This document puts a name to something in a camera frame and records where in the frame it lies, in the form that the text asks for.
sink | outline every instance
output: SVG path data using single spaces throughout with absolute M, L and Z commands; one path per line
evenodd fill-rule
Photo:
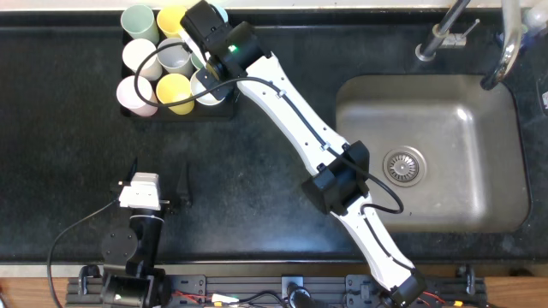
M 473 75 L 375 75 L 337 94 L 337 131 L 363 141 L 370 173 L 402 199 L 392 232 L 506 232 L 529 212 L 512 94 Z M 373 202 L 396 208 L 367 182 Z

faucet handle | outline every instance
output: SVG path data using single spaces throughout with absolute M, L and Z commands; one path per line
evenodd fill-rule
M 466 46 L 466 37 L 472 32 L 472 30 L 480 23 L 479 19 L 476 19 L 470 28 L 464 33 L 450 33 L 443 41 L 439 48 L 462 48 Z

yellow cup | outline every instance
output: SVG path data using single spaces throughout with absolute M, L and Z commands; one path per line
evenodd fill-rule
M 191 96 L 190 81 L 181 74 L 167 74 L 156 86 L 156 96 L 162 104 L 173 103 Z M 178 115 L 186 115 L 194 108 L 194 101 L 170 107 Z
M 182 30 L 181 19 L 187 13 L 187 9 L 181 5 L 163 8 L 158 13 L 158 27 L 168 38 L 180 38 Z

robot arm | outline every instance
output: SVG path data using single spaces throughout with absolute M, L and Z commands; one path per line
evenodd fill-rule
M 369 152 L 361 143 L 349 145 L 328 127 L 293 87 L 276 56 L 265 50 L 246 22 L 235 28 L 224 23 L 205 1 L 200 1 L 182 20 L 183 39 L 194 52 L 206 56 L 207 70 L 219 81 L 239 81 L 240 91 L 251 98 L 283 131 L 299 152 L 311 178 L 303 184 L 307 196 L 326 214 L 331 213 L 348 230 L 370 265 L 372 276 L 386 290 L 388 307 L 406 307 L 426 289 L 423 277 L 398 250 L 376 211 L 365 184 L 342 159 L 368 171 Z

drain strainer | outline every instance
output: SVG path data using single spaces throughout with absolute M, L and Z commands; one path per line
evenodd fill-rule
M 422 179 L 426 171 L 423 156 L 410 146 L 394 149 L 384 157 L 384 173 L 401 187 L 410 187 Z

